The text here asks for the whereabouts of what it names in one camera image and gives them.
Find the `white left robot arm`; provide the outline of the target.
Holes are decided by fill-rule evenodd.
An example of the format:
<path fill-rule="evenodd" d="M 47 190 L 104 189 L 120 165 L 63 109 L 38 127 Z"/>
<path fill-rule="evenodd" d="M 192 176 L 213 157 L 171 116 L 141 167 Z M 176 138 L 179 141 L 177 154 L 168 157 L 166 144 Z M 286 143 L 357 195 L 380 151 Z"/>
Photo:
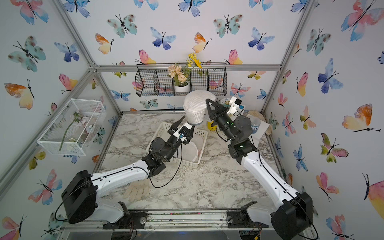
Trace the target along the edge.
<path fill-rule="evenodd" d="M 69 224 L 85 220 L 114 224 L 126 218 L 129 212 L 124 203 L 108 203 L 102 197 L 119 187 L 158 175 L 175 153 L 182 157 L 181 146 L 193 138 L 195 126 L 181 122 L 178 120 L 171 125 L 167 141 L 156 137 L 150 144 L 149 153 L 131 165 L 96 174 L 87 170 L 78 172 L 62 193 L 61 206 L 66 212 L 63 220 Z"/>

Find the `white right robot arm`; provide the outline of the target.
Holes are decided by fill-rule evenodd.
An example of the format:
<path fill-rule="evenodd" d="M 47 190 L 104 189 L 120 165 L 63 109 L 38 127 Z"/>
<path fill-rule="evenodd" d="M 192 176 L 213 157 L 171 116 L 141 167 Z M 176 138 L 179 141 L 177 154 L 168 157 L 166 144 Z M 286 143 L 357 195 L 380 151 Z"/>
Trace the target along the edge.
<path fill-rule="evenodd" d="M 246 207 L 249 220 L 272 226 L 283 240 L 300 236 L 313 223 L 312 198 L 291 187 L 262 158 L 250 139 L 253 130 L 248 117 L 240 115 L 231 120 L 227 107 L 210 99 L 206 104 L 209 118 L 230 141 L 231 157 L 256 178 L 273 201 L 273 206 L 254 203 Z"/>

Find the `white mesh laundry bag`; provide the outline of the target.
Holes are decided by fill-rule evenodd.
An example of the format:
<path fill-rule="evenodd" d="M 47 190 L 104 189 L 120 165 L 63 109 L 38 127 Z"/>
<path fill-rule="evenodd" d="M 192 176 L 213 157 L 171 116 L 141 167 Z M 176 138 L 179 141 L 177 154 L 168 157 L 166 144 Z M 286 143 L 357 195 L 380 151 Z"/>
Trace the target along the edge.
<path fill-rule="evenodd" d="M 207 109 L 206 99 L 216 100 L 216 96 L 209 91 L 196 90 L 188 93 L 183 101 L 187 123 L 198 126 L 204 121 Z"/>

